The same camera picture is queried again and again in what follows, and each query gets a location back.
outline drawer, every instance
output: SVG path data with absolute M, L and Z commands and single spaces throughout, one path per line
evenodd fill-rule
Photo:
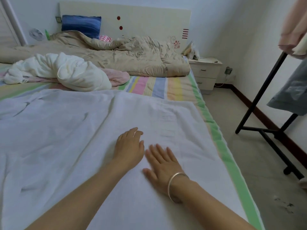
M 203 78 L 195 77 L 195 81 L 199 89 L 203 90 L 213 90 L 216 79 L 214 78 Z
M 221 67 L 215 65 L 190 64 L 194 77 L 217 78 Z

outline colorful striped mattress cover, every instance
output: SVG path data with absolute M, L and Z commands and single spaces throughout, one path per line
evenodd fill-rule
M 5 73 L 10 67 L 7 64 L 0 64 L 0 73 Z M 43 89 L 58 88 L 63 90 L 71 90 L 61 84 L 56 83 L 26 83 L 16 85 L 6 85 L 0 81 L 0 101 L 5 98 L 25 96 L 38 92 Z M 251 197 L 241 171 L 236 164 L 227 143 L 218 127 L 213 120 L 202 95 L 197 87 L 192 70 L 186 77 L 136 77 L 131 76 L 130 80 L 121 86 L 113 87 L 113 89 L 123 90 L 136 94 L 152 96 L 167 100 L 175 101 L 191 101 L 200 112 L 212 140 L 215 143 L 220 158 L 224 162 L 228 173 L 237 189 L 238 196 L 244 208 L 246 216 L 250 224 L 256 229 L 263 230 L 263 223 L 259 210 Z

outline black metal rack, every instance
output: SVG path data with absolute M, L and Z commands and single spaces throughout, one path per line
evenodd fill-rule
M 274 149 L 274 151 L 278 154 L 278 156 L 283 160 L 283 162 L 287 165 L 287 167 L 284 169 L 284 174 L 288 175 L 291 172 L 295 174 L 295 176 L 298 179 L 304 178 L 304 175 L 294 166 L 294 164 L 287 158 L 287 156 L 277 147 L 277 145 L 270 139 L 270 137 L 267 135 L 267 133 L 272 133 L 276 139 L 280 136 L 281 133 L 283 133 L 287 127 L 296 119 L 298 116 L 297 114 L 292 114 L 290 118 L 284 123 L 284 125 L 279 130 L 272 130 L 272 129 L 266 129 L 266 128 L 258 128 L 258 127 L 245 127 L 244 124 L 247 121 L 248 117 L 251 115 L 251 113 L 254 111 L 257 103 L 259 102 L 260 98 L 264 94 L 265 90 L 271 83 L 272 79 L 274 78 L 275 74 L 277 73 L 278 69 L 282 65 L 283 61 L 287 57 L 287 54 L 285 52 L 282 52 L 280 57 L 278 58 L 277 62 L 275 63 L 273 69 L 269 73 L 267 79 L 264 81 L 262 87 L 260 88 L 259 92 L 257 93 L 255 99 L 253 100 L 251 106 L 249 107 L 248 111 L 244 115 L 243 119 L 241 120 L 239 126 L 236 129 L 236 134 L 238 134 L 241 130 L 247 130 L 247 131 L 258 131 L 263 138 L 268 142 L 268 144 Z

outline pink blanket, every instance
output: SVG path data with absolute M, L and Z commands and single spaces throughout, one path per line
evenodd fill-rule
M 130 75 L 127 72 L 117 71 L 114 69 L 102 69 L 109 78 L 109 81 L 112 84 L 112 87 L 125 84 L 130 80 Z M 0 73 L 0 80 L 4 77 L 6 72 Z M 56 78 L 41 78 L 41 77 L 28 77 L 28 82 L 49 82 L 49 83 L 59 83 Z

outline pink stripe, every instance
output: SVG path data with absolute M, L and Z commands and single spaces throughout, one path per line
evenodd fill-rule
M 143 94 L 149 77 L 140 77 L 132 93 Z

